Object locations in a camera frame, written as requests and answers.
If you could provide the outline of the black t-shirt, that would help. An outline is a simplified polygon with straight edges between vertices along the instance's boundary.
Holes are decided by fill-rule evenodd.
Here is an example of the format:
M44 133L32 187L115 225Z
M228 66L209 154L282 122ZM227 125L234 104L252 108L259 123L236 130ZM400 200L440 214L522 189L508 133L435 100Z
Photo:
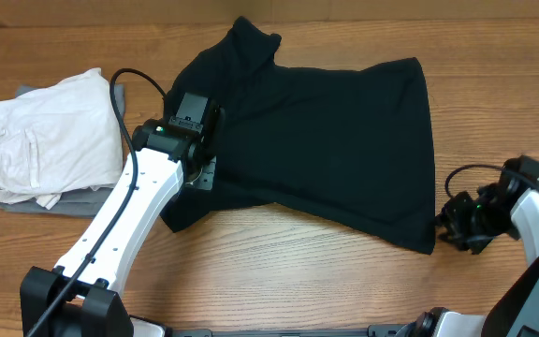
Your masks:
M274 61L280 43L238 18L174 81L166 116L187 93L226 115L212 189L184 190L163 221L180 231L209 212L278 203L430 254L435 163L421 64L284 67Z

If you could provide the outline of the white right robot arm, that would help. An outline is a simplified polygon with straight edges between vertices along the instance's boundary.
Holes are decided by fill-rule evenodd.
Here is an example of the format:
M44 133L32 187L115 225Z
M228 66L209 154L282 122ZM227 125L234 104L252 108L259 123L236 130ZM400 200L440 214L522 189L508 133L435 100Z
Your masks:
M401 336L539 337L539 160L522 155L495 167L500 178L475 198L450 195L435 216L440 239L474 255L500 236L517 241L525 269L485 314L434 307L401 328Z

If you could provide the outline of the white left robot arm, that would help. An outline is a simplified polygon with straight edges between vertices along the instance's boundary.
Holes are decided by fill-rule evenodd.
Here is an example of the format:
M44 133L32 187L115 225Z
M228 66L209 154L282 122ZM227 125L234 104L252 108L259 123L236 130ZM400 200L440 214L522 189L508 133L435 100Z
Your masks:
M151 119L129 140L120 180L52 270L21 284L26 336L169 336L169 327L127 312L125 284L160 212L187 187L212 187L213 143L224 118L212 99L185 94L176 114Z

